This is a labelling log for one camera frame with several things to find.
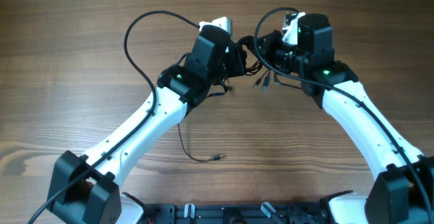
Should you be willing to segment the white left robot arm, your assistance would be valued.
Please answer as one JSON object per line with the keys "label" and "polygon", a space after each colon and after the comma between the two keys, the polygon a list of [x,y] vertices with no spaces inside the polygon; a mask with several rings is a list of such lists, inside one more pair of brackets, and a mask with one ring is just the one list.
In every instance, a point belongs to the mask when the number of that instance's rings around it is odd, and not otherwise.
{"label": "white left robot arm", "polygon": [[139,223],[143,203],[120,188],[138,160],[170,128],[212,96],[212,86],[244,74],[245,56],[226,24],[202,22],[193,50],[159,76],[145,102],[106,139],[54,165],[46,208],[65,223]]}

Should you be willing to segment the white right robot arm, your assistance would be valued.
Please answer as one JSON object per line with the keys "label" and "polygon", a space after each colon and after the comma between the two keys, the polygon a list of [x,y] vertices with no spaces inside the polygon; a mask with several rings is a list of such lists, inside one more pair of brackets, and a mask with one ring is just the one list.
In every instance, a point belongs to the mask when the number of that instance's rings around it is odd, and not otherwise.
{"label": "white right robot arm", "polygon": [[300,82],[342,126],[374,178],[368,195],[346,191],[325,198],[330,222],[432,223],[433,158],[394,129],[356,74],[335,59],[327,16],[287,9],[284,22],[279,31],[254,35],[258,59],[277,75]]}

